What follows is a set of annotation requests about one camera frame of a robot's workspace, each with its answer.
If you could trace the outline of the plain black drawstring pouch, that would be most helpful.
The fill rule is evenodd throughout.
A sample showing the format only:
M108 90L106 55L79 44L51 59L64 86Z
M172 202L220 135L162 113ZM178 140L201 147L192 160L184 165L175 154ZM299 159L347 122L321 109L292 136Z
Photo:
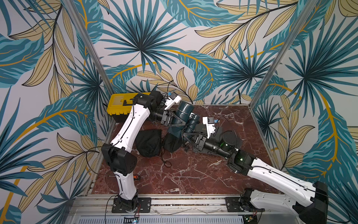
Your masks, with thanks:
M171 168L172 164L170 161L166 161L163 156L165 152L174 153L177 151L183 144L182 138L177 138L176 136L167 133L165 137L161 140L160 150L158 156L162 160L166 168Z

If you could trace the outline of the black hair dryer pouch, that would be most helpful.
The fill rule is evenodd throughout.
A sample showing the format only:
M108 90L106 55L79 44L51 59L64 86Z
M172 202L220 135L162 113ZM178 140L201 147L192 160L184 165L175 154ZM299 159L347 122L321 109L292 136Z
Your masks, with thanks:
M160 129L149 129L139 131L135 144L141 156L151 158L159 155L161 149Z

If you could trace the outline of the grey hair dryer pouch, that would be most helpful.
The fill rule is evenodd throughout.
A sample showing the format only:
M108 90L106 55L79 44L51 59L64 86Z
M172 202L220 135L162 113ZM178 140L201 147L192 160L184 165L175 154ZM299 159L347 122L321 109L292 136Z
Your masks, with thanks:
M210 135L210 138L213 138L218 141L223 133L223 128L220 126L219 123L215 123L214 128L215 128L214 133ZM208 136L207 126L204 124L197 124L194 131L201 133L205 137Z

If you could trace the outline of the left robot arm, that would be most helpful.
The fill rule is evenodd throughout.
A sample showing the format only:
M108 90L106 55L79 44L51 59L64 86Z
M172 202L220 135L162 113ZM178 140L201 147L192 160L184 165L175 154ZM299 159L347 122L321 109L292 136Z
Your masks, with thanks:
M171 92L166 98L158 91L149 95L138 93L130 99L131 111L114 139L102 146L103 158L117 178L119 196L132 201L137 195L133 171L137 158L131 154L135 139L144 122L150 118L159 121L165 127L180 127L186 122L175 114L171 107L182 100L181 96Z

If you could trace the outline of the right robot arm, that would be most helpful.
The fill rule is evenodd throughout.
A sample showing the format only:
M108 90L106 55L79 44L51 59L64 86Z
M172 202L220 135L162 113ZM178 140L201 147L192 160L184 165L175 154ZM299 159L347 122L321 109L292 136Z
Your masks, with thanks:
M201 133L184 133L183 138L199 152L221 156L236 174L259 180L282 192L266 196L258 190L246 190L240 206L244 211L278 210L297 216L306 224L326 224L328 188L323 182L311 183L280 171L258 157L240 149L241 139L226 131L216 139Z

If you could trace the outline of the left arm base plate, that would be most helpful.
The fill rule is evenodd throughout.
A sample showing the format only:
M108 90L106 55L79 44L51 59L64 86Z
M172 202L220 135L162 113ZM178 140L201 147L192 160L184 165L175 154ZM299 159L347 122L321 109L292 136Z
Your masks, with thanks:
M114 199L112 213L150 213L152 199L150 197L134 197L132 200L125 200L121 197Z

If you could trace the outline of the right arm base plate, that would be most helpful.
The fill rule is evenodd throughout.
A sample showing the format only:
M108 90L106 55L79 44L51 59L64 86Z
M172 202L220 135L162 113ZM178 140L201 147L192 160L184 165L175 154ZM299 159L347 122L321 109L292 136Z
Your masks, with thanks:
M250 200L243 197L226 197L225 205L228 212L264 212L265 209L256 208Z

